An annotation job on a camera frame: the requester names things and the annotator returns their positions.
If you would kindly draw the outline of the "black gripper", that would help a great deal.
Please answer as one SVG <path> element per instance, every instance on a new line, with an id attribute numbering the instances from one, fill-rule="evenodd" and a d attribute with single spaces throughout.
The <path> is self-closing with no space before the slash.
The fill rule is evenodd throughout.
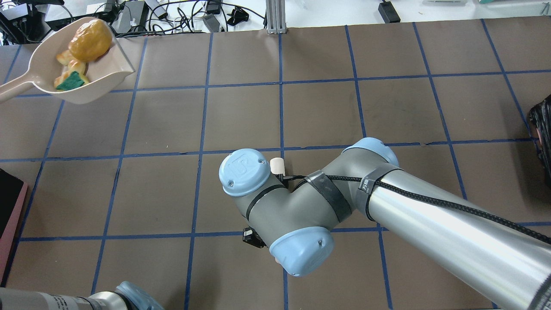
<path id="1" fill-rule="evenodd" d="M 256 248 L 264 248 L 266 246 L 263 239 L 251 227 L 245 227 L 242 230 L 242 241 L 247 245 L 251 245 Z"/>

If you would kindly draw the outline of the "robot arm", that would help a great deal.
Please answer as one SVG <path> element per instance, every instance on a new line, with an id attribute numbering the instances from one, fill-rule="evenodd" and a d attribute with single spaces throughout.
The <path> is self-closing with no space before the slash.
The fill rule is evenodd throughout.
<path id="1" fill-rule="evenodd" d="M 550 308 L 550 238 L 475 206 L 409 173 L 380 140 L 364 138 L 327 166 L 302 176 L 273 174 L 255 149 L 230 153 L 222 188 L 248 228 L 292 276 L 309 275 L 334 249 L 331 230 L 358 211 L 504 310 Z"/>
<path id="2" fill-rule="evenodd" d="M 123 281 L 113 291 L 102 291 L 87 298 L 37 291 L 1 288 L 2 310 L 163 310 L 146 291 Z"/>

